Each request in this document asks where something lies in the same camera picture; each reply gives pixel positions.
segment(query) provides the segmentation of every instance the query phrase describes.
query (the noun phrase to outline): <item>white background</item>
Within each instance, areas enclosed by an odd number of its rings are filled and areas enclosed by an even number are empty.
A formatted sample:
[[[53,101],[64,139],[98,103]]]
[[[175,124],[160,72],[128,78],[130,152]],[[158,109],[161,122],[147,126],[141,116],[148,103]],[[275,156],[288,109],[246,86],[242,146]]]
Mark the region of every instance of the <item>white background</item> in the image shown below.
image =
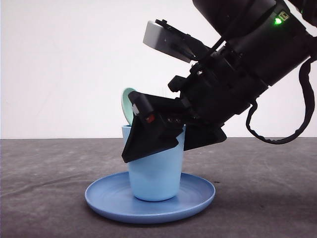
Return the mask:
[[[122,137],[125,87],[177,96],[167,84],[186,77],[190,64],[142,44],[147,21],[155,19],[208,46],[219,38],[191,0],[2,0],[1,137]],[[259,133],[286,136],[302,123],[298,70],[258,99],[252,127]],[[227,136],[251,136],[245,119],[244,112],[229,120]],[[302,136],[317,136],[316,122],[315,113]]]

